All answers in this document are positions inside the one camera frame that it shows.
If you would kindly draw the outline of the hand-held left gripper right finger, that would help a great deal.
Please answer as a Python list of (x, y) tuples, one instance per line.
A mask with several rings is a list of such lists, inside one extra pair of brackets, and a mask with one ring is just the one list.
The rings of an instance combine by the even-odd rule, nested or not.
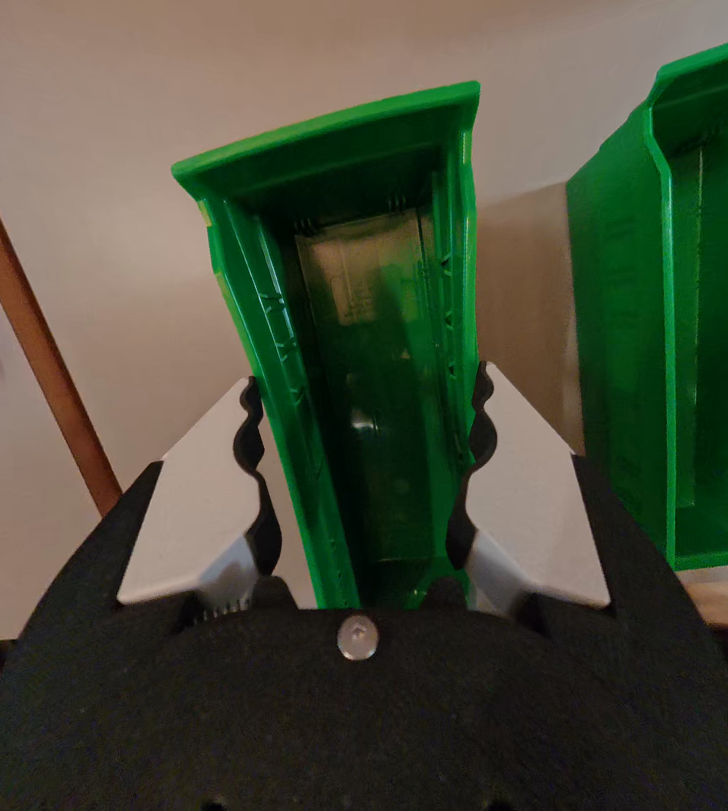
[(469, 608), (511, 614), (532, 594), (608, 607), (569, 445), (492, 362), (479, 365), (472, 405), (473, 464), (446, 539)]

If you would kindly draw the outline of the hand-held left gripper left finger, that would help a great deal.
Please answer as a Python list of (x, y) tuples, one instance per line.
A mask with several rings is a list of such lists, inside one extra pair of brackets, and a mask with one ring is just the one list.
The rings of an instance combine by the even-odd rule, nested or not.
[(246, 609), (273, 573), (282, 533), (259, 470), (264, 411), (250, 376), (163, 457), (117, 598), (194, 594), (207, 609)]

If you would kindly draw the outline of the large green plastic bin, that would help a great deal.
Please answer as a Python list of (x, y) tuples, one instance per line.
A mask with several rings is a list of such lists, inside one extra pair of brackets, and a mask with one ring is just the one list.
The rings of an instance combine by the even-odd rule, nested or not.
[(728, 43), (566, 185), (584, 447), (675, 571), (728, 565)]

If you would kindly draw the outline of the narrow green plastic bin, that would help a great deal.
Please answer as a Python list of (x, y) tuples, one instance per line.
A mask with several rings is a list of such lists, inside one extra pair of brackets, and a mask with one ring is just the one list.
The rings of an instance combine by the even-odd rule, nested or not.
[(320, 608), (421, 605), (454, 578), (480, 363), (478, 81), (179, 161), (258, 384)]

